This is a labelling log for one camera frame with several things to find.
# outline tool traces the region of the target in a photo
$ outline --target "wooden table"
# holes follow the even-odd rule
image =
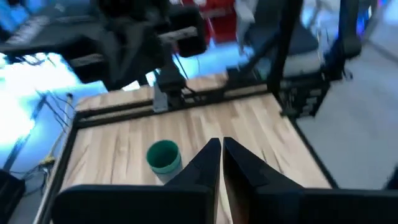
[[[225,76],[187,81],[194,90],[216,88]],[[78,110],[152,98],[152,88],[115,91],[83,100]],[[151,144],[170,139],[181,150],[183,166],[210,138],[231,136],[270,166],[304,187],[330,185],[272,95],[107,124],[78,132],[62,189],[79,184],[160,185],[145,154]],[[223,180],[221,165],[220,180]],[[217,223],[232,223],[225,183],[220,181]]]

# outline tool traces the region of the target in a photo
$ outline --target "desk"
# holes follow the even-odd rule
[[[223,85],[225,80],[223,74],[212,75],[188,80],[187,85],[194,90],[203,90]],[[151,87],[115,91],[83,100],[78,110],[152,97]],[[180,148],[185,166],[210,138],[222,140],[223,136],[235,138],[274,169],[304,187],[329,188],[328,181],[296,130],[287,118],[280,117],[279,111],[280,106],[272,95],[259,95],[81,129],[61,191],[79,184],[160,185],[162,183],[145,159],[151,144],[162,139],[173,140]],[[222,167],[221,164],[217,223],[232,223]]]

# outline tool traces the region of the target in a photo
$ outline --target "floor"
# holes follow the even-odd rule
[[[398,9],[397,1],[389,6],[390,11],[392,8]],[[398,26],[391,22],[395,21],[393,13],[389,15],[382,17],[380,28],[374,31],[372,40],[382,43],[398,55],[398,49],[394,51],[388,47],[397,45],[394,38],[382,34],[386,30],[398,32]],[[49,152],[61,133],[61,127],[48,106],[43,107],[34,125],[29,121],[29,115],[39,101],[35,88],[54,90],[63,99],[66,92],[72,92],[74,104],[81,97],[106,91],[101,83],[80,85],[74,74],[58,63],[60,59],[56,55],[52,56],[52,60],[57,64],[56,67],[48,62],[41,67],[24,65],[0,70],[0,100],[7,103],[9,108],[0,111],[0,122],[6,124],[0,129],[0,166],[4,165],[15,139],[33,126],[27,144],[12,167],[13,171],[34,167]],[[213,46],[206,54],[197,57],[184,58],[182,64],[191,78],[221,72],[238,61],[245,61],[245,57],[239,56],[235,44],[227,44],[217,48]],[[398,130],[397,64],[367,45],[360,58],[348,63],[347,68],[354,73],[354,80],[336,83],[318,116],[302,119],[298,125],[340,187],[380,189],[398,162],[398,140],[395,134]],[[133,84],[129,88],[137,88],[137,85]],[[53,98],[50,97],[49,101],[62,116]],[[61,108],[65,106],[61,101],[58,104]],[[29,180],[28,191],[35,190],[41,182],[40,175]],[[10,223],[32,223],[40,199],[39,191],[24,197]]]

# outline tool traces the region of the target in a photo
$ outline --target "black metal frame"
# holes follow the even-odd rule
[[[330,85],[331,81],[341,80],[342,79],[342,69],[343,66],[338,66],[337,69],[334,69],[332,72],[328,70],[325,74],[324,67],[320,68],[316,72],[308,73],[308,74],[300,74],[297,77],[284,78],[283,77],[283,68],[284,63],[288,54],[290,38],[292,36],[292,31],[294,29],[294,24],[297,19],[299,19],[300,11],[302,8],[303,0],[292,0],[288,1],[286,4],[284,15],[282,16],[282,20],[280,22],[280,30],[275,34],[275,37],[271,40],[267,41],[264,44],[263,50],[258,52],[251,61],[241,68],[238,71],[228,70],[229,79],[225,83],[224,86],[220,88],[215,88],[212,90],[204,90],[198,92],[192,92],[189,94],[184,94],[182,97],[183,103],[181,105],[171,105],[167,111],[163,112],[155,112],[152,109],[147,110],[139,110],[133,112],[126,112],[124,114],[119,114],[111,117],[100,117],[95,118],[95,116],[100,116],[104,114],[109,114],[113,112],[127,111],[131,109],[144,109],[146,107],[150,107],[153,105],[153,100],[144,100],[136,103],[128,103],[124,105],[110,106],[107,108],[100,108],[96,110],[83,110],[78,111],[74,117],[70,133],[66,140],[65,147],[63,149],[62,155],[60,155],[58,161],[57,170],[54,173],[53,182],[51,186],[49,186],[47,197],[42,202],[43,210],[40,211],[37,217],[36,224],[48,224],[50,221],[50,209],[52,207],[53,201],[59,190],[62,186],[63,178],[66,173],[67,165],[69,158],[71,156],[73,145],[75,143],[76,136],[80,129],[91,128],[95,126],[101,126],[104,124],[117,123],[121,121],[126,121],[130,119],[137,119],[146,116],[155,116],[158,114],[174,112],[178,110],[185,110],[197,106],[205,106],[212,105],[215,103],[221,103],[225,101],[236,100],[239,98],[261,95],[266,93],[272,93],[277,99],[278,103],[281,104],[282,108],[286,108],[285,100],[282,99],[281,93],[289,93],[291,90],[313,90],[314,88],[326,87],[326,91]],[[253,73],[253,67],[258,62],[258,60],[268,52],[274,44],[277,44],[277,56],[274,63],[271,66],[271,72],[268,76],[268,79],[265,81],[258,81],[253,78],[248,78],[249,74]],[[338,65],[341,63],[344,64],[345,55],[338,54],[338,58],[332,58],[332,62],[328,64],[328,67],[333,66],[333,62],[336,61]],[[249,89],[249,91],[239,94],[233,95],[230,94],[235,90],[245,90]],[[316,105],[317,108],[312,116],[315,116],[319,105]],[[300,137],[303,139],[304,143],[307,145],[310,154],[314,157],[315,162],[320,167],[326,179],[329,181],[330,185],[333,188],[337,188],[336,182],[333,180],[326,167],[322,164],[319,157],[316,155],[315,151],[309,145],[308,141],[305,139],[305,136],[299,130],[297,124],[295,124],[294,118],[298,116],[289,116],[291,122],[294,125],[294,128],[298,131]]]

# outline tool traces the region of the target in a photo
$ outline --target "green cup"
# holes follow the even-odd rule
[[[154,143],[148,149],[146,158],[152,171],[164,184],[182,170],[180,151],[173,141],[162,140]]]

